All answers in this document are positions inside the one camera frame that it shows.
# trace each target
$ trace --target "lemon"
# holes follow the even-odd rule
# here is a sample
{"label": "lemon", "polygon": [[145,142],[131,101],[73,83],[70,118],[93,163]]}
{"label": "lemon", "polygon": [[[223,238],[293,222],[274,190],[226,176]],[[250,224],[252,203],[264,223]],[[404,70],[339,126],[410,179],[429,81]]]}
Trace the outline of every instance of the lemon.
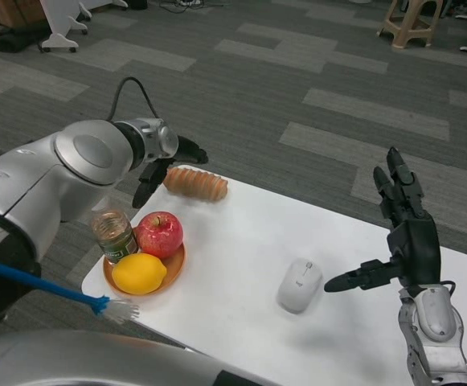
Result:
{"label": "lemon", "polygon": [[112,277],[119,290],[144,295],[156,290],[167,275],[167,268],[156,256],[134,253],[123,257],[113,267]]}

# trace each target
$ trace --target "floor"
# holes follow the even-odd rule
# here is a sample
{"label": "floor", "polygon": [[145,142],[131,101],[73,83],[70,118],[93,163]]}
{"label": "floor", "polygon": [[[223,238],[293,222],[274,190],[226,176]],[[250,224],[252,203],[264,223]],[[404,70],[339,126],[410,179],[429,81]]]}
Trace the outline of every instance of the floor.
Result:
{"label": "floor", "polygon": [[[208,151],[208,170],[373,224],[387,226],[371,170],[398,146],[442,245],[467,253],[467,54],[458,51],[467,21],[442,19],[431,48],[395,51],[375,36],[388,6],[233,0],[184,14],[154,3],[95,14],[88,35],[70,35],[75,54],[0,53],[0,149],[106,117],[120,79],[133,75],[160,115]],[[126,87],[117,116],[149,115]],[[139,172],[112,194],[130,216]],[[79,288],[99,256],[84,220],[62,224],[43,275]],[[162,340],[41,293],[0,322],[0,334],[36,328]]]}

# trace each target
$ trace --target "jar label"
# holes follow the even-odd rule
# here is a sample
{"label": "jar label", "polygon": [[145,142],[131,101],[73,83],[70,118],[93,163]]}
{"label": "jar label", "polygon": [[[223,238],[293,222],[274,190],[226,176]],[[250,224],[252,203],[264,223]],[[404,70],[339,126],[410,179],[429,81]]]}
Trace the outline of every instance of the jar label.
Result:
{"label": "jar label", "polygon": [[135,236],[132,233],[125,241],[114,245],[101,245],[101,249],[103,249],[108,260],[110,260],[111,263],[116,264],[122,257],[135,253],[138,250],[138,245],[135,240]]}

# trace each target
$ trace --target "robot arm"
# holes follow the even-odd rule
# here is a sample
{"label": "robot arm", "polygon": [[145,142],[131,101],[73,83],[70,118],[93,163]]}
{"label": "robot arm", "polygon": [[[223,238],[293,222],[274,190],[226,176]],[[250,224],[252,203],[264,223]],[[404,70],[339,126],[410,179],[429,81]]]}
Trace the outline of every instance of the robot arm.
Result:
{"label": "robot arm", "polygon": [[[40,275],[61,221],[81,217],[128,171],[148,163],[144,202],[175,161],[206,153],[162,119],[81,121],[0,156],[0,263]],[[0,278],[0,314],[29,291]]]}
{"label": "robot arm", "polygon": [[[464,327],[451,305],[454,283],[440,281],[440,245],[435,222],[422,208],[424,196],[415,173],[395,148],[387,155],[394,183],[376,167],[375,185],[382,196],[383,217],[392,222],[387,237],[391,259],[361,264],[331,279],[326,292],[360,287],[368,290],[399,278],[403,305],[399,326],[408,346],[408,370],[416,386],[467,386],[467,360],[461,347]],[[444,286],[452,284],[451,291]]]}

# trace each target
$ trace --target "apple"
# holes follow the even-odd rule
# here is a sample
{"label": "apple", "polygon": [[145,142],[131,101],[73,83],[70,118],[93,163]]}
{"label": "apple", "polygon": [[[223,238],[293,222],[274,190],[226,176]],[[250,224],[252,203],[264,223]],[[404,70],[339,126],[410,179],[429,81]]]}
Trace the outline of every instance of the apple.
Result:
{"label": "apple", "polygon": [[167,211],[155,211],[144,217],[137,227],[137,242],[142,252],[159,259],[172,256],[183,242],[183,227]]}

